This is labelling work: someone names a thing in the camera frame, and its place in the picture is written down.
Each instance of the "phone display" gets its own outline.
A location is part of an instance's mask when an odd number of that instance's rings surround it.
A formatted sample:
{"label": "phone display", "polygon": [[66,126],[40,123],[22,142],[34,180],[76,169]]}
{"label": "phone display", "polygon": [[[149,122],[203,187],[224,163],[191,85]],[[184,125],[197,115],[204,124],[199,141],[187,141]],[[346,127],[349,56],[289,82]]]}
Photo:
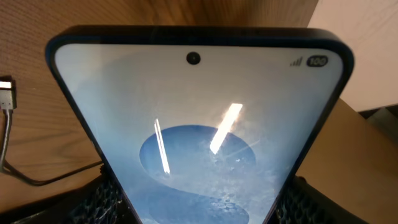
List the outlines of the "phone display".
{"label": "phone display", "polygon": [[344,69],[292,47],[72,43],[53,61],[150,224],[262,223]]}

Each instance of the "cord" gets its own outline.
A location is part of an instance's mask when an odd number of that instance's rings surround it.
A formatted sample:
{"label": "cord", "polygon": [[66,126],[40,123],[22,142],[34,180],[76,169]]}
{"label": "cord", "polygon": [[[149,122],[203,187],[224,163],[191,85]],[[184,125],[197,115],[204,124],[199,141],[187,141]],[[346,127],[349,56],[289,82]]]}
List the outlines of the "cord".
{"label": "cord", "polygon": [[26,175],[24,175],[23,173],[19,172],[17,169],[15,169],[12,165],[10,165],[10,163],[7,162],[6,160],[6,152],[7,152],[7,147],[8,147],[8,142],[9,142],[9,136],[10,136],[10,132],[11,132],[11,124],[12,124],[12,110],[3,110],[4,113],[4,119],[6,122],[6,125],[4,126],[4,134],[3,134],[3,140],[2,140],[2,146],[1,146],[1,155],[0,155],[0,171],[3,174],[6,175],[10,175],[13,176],[29,185],[32,186],[44,186],[47,184],[51,184],[55,181],[64,179],[66,177],[69,177],[71,175],[77,174],[81,171],[90,169],[92,167],[98,166],[100,164],[102,164],[102,161],[98,161],[95,162],[93,164],[84,166],[82,168],[79,168],[77,170],[71,171],[69,173],[63,174],[61,176],[49,179],[49,180],[34,180],[31,179],[29,177],[27,177]]}

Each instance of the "white surface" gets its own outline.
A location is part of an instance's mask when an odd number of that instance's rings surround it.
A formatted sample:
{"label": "white surface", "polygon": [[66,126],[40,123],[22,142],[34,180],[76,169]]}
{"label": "white surface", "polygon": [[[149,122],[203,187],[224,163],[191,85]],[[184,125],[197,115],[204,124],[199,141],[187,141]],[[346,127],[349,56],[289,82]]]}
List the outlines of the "white surface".
{"label": "white surface", "polygon": [[[186,62],[191,51],[201,55],[198,65]],[[312,55],[327,55],[328,64],[289,66]],[[235,195],[228,202],[247,211],[249,223],[261,223],[342,72],[341,59],[320,49],[71,44],[57,51],[55,62],[146,223],[154,222],[146,200],[159,184],[213,198]],[[144,170],[140,148],[155,133],[156,119],[162,130],[186,124],[217,128],[232,103],[243,107],[231,132],[250,145],[255,170],[232,179],[198,161],[184,167],[188,175],[176,175],[174,167],[189,158],[173,163],[168,146],[170,174],[158,178]],[[205,158],[217,162],[220,153],[204,144]]]}
{"label": "white surface", "polygon": [[355,55],[341,99],[356,111],[398,103],[398,1],[319,0],[308,27],[336,34]]}

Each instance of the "usb cable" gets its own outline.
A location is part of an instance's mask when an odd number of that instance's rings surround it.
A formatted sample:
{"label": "usb cable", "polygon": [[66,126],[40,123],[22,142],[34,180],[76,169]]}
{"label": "usb cable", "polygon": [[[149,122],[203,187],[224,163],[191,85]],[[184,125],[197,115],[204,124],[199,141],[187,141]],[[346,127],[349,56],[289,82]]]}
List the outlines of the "usb cable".
{"label": "usb cable", "polygon": [[12,112],[14,111],[14,109],[17,108],[15,81],[8,77],[5,78],[3,81],[0,81],[0,108],[4,113],[5,119],[2,146],[0,151],[0,172],[2,172],[3,174],[15,177],[32,186],[43,186],[102,164],[102,161],[98,161],[49,180],[34,180],[27,177],[26,175],[18,171],[15,167],[10,165],[10,163],[8,163],[6,160],[6,153],[12,124]]}

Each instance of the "wall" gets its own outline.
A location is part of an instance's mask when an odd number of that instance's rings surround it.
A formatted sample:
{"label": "wall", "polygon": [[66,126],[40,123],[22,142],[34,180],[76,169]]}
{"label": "wall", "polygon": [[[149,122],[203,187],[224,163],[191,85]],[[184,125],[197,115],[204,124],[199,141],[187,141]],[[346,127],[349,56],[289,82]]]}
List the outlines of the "wall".
{"label": "wall", "polygon": [[398,1],[319,0],[308,25],[332,31],[355,54],[341,98],[363,111],[398,103]]}

